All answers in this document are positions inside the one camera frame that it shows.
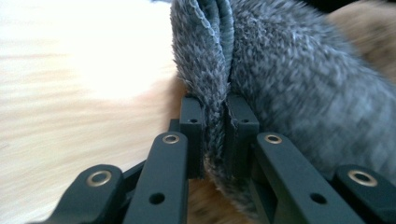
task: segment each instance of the wood grain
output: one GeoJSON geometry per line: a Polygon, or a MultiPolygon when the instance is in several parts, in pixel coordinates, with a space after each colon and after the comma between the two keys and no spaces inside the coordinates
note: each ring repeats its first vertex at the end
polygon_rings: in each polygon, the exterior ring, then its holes
{"type": "MultiPolygon", "coordinates": [[[[0,223],[46,219],[83,170],[144,160],[178,117],[169,4],[0,2],[0,223]]],[[[208,180],[189,223],[242,223],[208,180]]]]}

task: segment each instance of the stuffed animal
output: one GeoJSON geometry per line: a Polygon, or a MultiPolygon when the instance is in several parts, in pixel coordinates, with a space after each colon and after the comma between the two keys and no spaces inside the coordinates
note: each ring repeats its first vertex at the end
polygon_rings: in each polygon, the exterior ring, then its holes
{"type": "Polygon", "coordinates": [[[396,84],[396,3],[359,1],[327,18],[364,60],[396,84]]]}
{"type": "Polygon", "coordinates": [[[230,91],[247,98],[263,131],[286,135],[321,172],[352,162],[395,183],[395,87],[324,15],[291,0],[174,0],[171,18],[178,76],[205,108],[205,168],[250,218],[246,182],[223,170],[230,91]]]}

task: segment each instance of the wooden table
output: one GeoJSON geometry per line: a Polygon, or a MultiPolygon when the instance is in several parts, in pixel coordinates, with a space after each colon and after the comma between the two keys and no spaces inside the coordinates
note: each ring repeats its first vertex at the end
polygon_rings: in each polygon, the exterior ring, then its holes
{"type": "Polygon", "coordinates": [[[88,167],[147,157],[182,94],[171,38],[165,3],[0,2],[0,223],[45,219],[88,167]]]}

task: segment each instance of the screw hole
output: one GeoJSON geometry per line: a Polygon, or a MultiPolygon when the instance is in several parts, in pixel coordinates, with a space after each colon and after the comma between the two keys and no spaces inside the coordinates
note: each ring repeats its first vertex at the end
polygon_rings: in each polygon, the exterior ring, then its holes
{"type": "Polygon", "coordinates": [[[160,204],[163,203],[163,201],[165,201],[165,195],[163,195],[162,193],[151,194],[148,200],[152,204],[160,204]]]}
{"type": "Polygon", "coordinates": [[[272,144],[279,144],[282,142],[282,139],[274,134],[265,135],[265,141],[272,143],[272,144]]]}
{"type": "Polygon", "coordinates": [[[351,170],[347,173],[347,175],[356,183],[366,187],[375,187],[378,185],[378,182],[372,175],[369,175],[363,171],[351,170]]]}
{"type": "Polygon", "coordinates": [[[111,179],[109,171],[98,171],[87,178],[87,185],[90,187],[100,187],[111,179]]]}
{"type": "Polygon", "coordinates": [[[321,194],[318,193],[311,193],[311,195],[309,195],[312,199],[312,201],[314,201],[315,203],[319,203],[319,204],[325,204],[327,203],[327,200],[325,197],[323,197],[321,194]]]}
{"type": "Polygon", "coordinates": [[[174,144],[178,142],[178,140],[180,140],[180,138],[175,134],[169,134],[163,138],[163,142],[165,142],[166,144],[174,144]]]}

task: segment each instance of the gray fur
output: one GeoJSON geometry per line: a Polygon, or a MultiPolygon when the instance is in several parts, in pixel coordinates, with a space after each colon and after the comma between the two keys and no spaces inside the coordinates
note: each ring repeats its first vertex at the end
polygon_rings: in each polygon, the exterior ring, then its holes
{"type": "Polygon", "coordinates": [[[246,97],[263,131],[286,135],[320,171],[355,163],[396,184],[395,87],[313,8],[293,0],[174,0],[171,19],[178,76],[205,109],[205,168],[250,217],[245,180],[223,171],[229,91],[246,97]]]}

